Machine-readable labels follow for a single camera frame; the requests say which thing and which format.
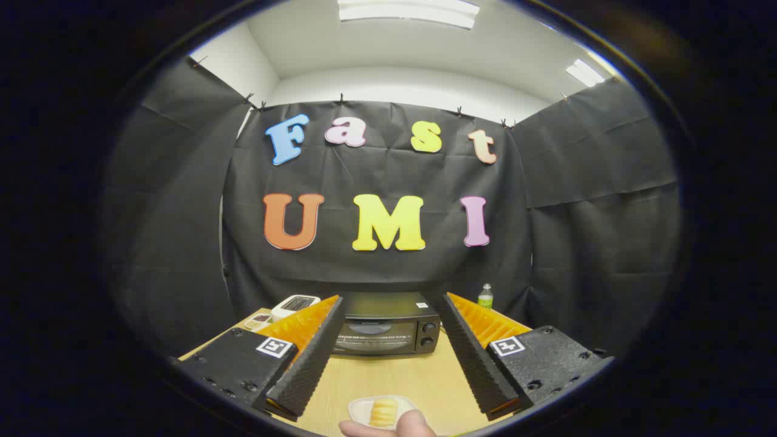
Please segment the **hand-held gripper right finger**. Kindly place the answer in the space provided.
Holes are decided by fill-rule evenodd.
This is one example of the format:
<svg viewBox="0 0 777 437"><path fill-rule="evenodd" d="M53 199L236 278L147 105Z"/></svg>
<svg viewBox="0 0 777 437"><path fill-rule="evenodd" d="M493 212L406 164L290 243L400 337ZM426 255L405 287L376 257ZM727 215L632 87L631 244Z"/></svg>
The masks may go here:
<svg viewBox="0 0 777 437"><path fill-rule="evenodd" d="M612 362L557 327L530 328L452 293L439 299L438 312L478 408L489 420L554 401Z"/></svg>

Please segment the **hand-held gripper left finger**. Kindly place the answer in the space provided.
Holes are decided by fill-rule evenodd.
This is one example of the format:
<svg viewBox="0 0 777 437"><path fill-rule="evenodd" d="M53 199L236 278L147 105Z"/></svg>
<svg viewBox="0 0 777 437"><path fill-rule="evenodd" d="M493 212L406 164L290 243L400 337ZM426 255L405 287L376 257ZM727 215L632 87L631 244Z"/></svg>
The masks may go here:
<svg viewBox="0 0 777 437"><path fill-rule="evenodd" d="M331 296L257 331L233 327L177 360L177 367L231 403L296 421L327 367L342 323L344 299Z"/></svg>

